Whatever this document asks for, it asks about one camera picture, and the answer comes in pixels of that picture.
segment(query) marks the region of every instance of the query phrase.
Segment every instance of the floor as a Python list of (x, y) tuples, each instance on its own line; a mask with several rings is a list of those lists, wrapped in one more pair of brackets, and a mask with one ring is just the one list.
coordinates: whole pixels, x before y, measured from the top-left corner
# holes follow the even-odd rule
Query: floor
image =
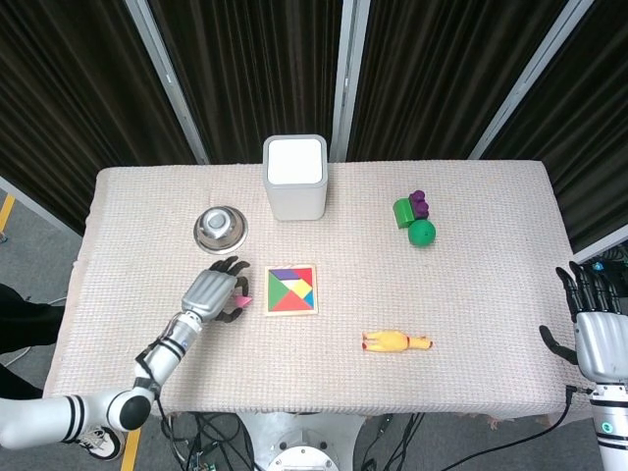
[[(0, 190), (0, 206), (5, 196)], [(30, 296), (34, 301), (51, 301), (65, 296), (80, 239), (53, 228), (19, 202), (14, 206), (5, 234), (9, 239), (0, 244), (0, 283), (16, 289), (24, 297)], [(53, 353), (54, 345), (35, 347), (11, 369), (43, 387)], [(6, 363), (12, 357), (2, 355), (0, 361)], [(382, 471), (401, 439), (407, 418), (406, 415), (395, 416), (391, 426), (369, 453), (377, 461), (379, 471)], [(367, 421), (360, 432), (354, 469), (359, 470), (363, 453), (375, 437), (377, 428), (378, 421), (373, 419)], [(491, 431), (482, 416), (428, 414), (410, 444), (403, 469), (438, 471), (467, 454), (518, 440), (542, 429), (534, 418), (505, 422), (499, 424), (497, 431)], [(181, 427), (181, 433), (190, 437), (193, 435), (189, 422)], [(212, 454), (210, 461), (216, 463), (218, 471), (229, 468), (220, 453)], [(230, 462), (234, 470), (246, 469), (232, 453)], [(97, 462), (76, 445), (54, 444), (19, 451), (0, 449), (0, 471), (35, 469), (118, 470), (121, 469), (121, 461)], [(179, 469), (156, 418), (149, 419), (142, 427), (135, 469)], [(602, 463), (592, 422), (584, 420), (560, 427), (538, 440), (479, 457), (456, 469), (596, 471), (602, 470)]]

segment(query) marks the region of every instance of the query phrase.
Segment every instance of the yellow floor tape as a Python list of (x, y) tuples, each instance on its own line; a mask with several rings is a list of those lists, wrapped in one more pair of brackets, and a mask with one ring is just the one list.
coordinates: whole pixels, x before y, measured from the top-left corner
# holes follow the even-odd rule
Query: yellow floor tape
[(16, 198), (13, 194), (7, 194), (7, 197), (4, 199), (4, 204), (2, 205), (2, 209), (0, 209), (0, 233), (2, 233), (7, 226), (7, 221), (9, 221), (9, 215), (11, 214), (15, 201)]
[(125, 447), (125, 457), (122, 458), (121, 471), (133, 471), (135, 467), (135, 457), (137, 456), (137, 446), (139, 445), (139, 431), (133, 430), (127, 435), (127, 446)]

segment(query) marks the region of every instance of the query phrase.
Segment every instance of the green cylinder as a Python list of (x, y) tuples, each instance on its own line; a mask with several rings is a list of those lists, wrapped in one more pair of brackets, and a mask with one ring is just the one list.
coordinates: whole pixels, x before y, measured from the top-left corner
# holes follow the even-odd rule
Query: green cylinder
[(412, 245), (425, 247), (431, 244), (436, 237), (436, 228), (427, 219), (414, 221), (408, 229), (408, 239)]
[(392, 210), (399, 229), (408, 228), (414, 222), (414, 213), (408, 198), (398, 199), (392, 206)]

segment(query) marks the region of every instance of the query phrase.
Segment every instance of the red triangle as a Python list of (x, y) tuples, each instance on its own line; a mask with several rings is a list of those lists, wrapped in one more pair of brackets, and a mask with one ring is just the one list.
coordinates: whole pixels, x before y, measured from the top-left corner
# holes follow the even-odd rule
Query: red triangle
[(275, 311), (311, 311), (312, 306), (310, 306), (303, 299), (298, 297), (295, 292), (288, 291), (281, 301), (273, 306), (271, 309), (272, 312)]
[(304, 282), (309, 284), (311, 287), (314, 286), (314, 285), (312, 285), (312, 269), (311, 268), (293, 268), (292, 270)]

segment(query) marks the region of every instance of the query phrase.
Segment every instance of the green triangle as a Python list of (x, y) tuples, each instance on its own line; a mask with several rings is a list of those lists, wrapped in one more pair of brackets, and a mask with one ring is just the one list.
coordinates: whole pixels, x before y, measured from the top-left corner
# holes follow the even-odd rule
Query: green triangle
[(270, 311), (275, 305), (288, 294), (288, 287), (280, 282), (275, 275), (268, 274), (268, 310)]

